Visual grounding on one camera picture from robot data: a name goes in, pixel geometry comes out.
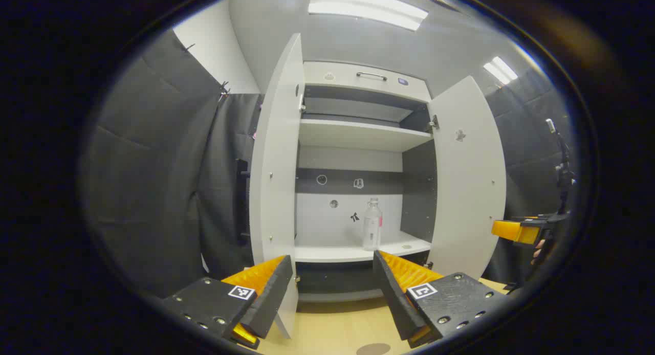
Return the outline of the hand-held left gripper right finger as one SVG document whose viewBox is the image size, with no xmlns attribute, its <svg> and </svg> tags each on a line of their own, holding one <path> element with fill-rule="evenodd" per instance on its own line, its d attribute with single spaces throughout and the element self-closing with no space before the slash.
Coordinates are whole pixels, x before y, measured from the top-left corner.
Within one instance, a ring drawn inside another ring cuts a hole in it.
<svg viewBox="0 0 655 355">
<path fill-rule="evenodd" d="M 410 348 L 458 336 L 510 301 L 465 273 L 443 276 L 381 250 L 374 251 L 373 267 L 400 339 Z"/>
</svg>

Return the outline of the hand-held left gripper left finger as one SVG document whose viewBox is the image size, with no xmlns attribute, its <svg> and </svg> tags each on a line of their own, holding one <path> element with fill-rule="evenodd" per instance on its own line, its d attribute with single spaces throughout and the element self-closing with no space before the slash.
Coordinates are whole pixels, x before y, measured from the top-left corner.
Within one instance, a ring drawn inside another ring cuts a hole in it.
<svg viewBox="0 0 655 355">
<path fill-rule="evenodd" d="M 216 340 L 257 349 L 266 338 L 292 280 L 292 258 L 278 256 L 222 280 L 203 277 L 163 299 L 183 324 Z"/>
</svg>

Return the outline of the white cabinet door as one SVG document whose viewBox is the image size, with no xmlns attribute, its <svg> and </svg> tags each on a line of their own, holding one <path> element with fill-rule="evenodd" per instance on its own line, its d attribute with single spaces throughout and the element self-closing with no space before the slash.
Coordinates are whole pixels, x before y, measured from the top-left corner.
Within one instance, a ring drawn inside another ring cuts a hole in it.
<svg viewBox="0 0 655 355">
<path fill-rule="evenodd" d="M 286 339 L 293 337 L 298 303 L 295 185 L 304 87 L 301 34 L 295 33 L 279 57 L 260 107 L 249 196 L 254 262 L 279 256 L 291 261 L 292 275 L 282 285 L 285 296 L 274 317 Z"/>
<path fill-rule="evenodd" d="M 506 163 L 500 133 L 473 77 L 428 103 L 436 168 L 433 270 L 478 279 L 493 256 L 493 223 L 505 217 Z"/>
</svg>

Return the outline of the ceiling light panel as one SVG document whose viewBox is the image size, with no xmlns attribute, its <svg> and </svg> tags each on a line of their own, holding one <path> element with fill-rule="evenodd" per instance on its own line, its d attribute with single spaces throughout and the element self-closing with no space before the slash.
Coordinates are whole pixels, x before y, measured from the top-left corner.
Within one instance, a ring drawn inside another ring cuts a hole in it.
<svg viewBox="0 0 655 355">
<path fill-rule="evenodd" d="M 399 0 L 310 0 L 308 13 L 369 19 L 417 31 L 428 11 Z"/>
<path fill-rule="evenodd" d="M 509 84 L 518 78 L 517 73 L 498 56 L 485 63 L 483 68 L 503 85 Z"/>
</svg>

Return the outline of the white cabinet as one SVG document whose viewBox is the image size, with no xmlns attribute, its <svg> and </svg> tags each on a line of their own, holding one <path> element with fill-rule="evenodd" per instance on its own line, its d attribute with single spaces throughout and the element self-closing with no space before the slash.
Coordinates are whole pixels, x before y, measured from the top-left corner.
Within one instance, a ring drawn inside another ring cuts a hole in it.
<svg viewBox="0 0 655 355">
<path fill-rule="evenodd" d="M 388 77 L 356 77 L 368 72 Z M 302 303 L 381 297 L 363 248 L 367 202 L 383 213 L 380 249 L 427 262 L 436 204 L 434 141 L 422 77 L 305 61 L 296 173 L 295 254 Z"/>
</svg>

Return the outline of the black backdrop cloth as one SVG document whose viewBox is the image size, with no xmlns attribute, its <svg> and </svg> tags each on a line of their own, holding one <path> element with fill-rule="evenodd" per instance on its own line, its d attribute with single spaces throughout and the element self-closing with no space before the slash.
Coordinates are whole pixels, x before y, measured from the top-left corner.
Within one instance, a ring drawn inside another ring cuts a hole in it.
<svg viewBox="0 0 655 355">
<path fill-rule="evenodd" d="M 505 154 L 505 219 L 555 213 L 559 206 L 555 166 L 561 161 L 561 152 L 545 120 L 553 120 L 569 146 L 570 167 L 576 175 L 578 162 L 575 160 L 576 148 L 566 101 L 552 81 L 536 69 L 528 70 L 516 80 L 488 94 L 486 99 Z M 570 212 L 568 222 L 557 235 L 553 250 L 558 243 L 566 240 L 575 197 L 576 184 L 567 201 Z"/>
<path fill-rule="evenodd" d="M 115 82 L 80 173 L 92 232 L 131 285 L 165 298 L 253 265 L 237 166 L 263 100 L 225 94 L 172 30 Z"/>
</svg>

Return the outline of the clear plastic bottle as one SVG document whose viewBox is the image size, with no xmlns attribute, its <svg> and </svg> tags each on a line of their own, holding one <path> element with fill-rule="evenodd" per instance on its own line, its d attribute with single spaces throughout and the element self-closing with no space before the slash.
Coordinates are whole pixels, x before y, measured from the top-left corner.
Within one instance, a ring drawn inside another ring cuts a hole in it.
<svg viewBox="0 0 655 355">
<path fill-rule="evenodd" d="M 371 198 L 363 218 L 363 248 L 368 252 L 378 250 L 381 245 L 383 213 L 379 208 L 379 199 Z"/>
</svg>

